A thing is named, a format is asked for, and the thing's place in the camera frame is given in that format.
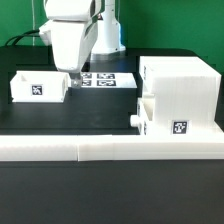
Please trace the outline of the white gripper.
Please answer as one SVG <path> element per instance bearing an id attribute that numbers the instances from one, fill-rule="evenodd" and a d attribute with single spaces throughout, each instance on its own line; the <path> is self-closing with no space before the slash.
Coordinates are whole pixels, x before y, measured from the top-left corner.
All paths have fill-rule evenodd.
<path id="1" fill-rule="evenodd" d="M 53 21 L 51 41 L 55 66 L 71 74 L 71 87 L 82 87 L 79 73 L 97 40 L 98 24 L 88 22 Z"/>

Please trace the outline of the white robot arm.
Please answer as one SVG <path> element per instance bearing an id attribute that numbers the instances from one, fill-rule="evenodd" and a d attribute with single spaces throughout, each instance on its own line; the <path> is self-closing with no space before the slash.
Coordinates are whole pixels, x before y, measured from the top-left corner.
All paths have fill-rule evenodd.
<path id="1" fill-rule="evenodd" d="M 89 58 L 125 52 L 115 0 L 43 0 L 43 5 L 55 66 L 69 74 L 71 87 L 82 85 L 81 71 Z"/>

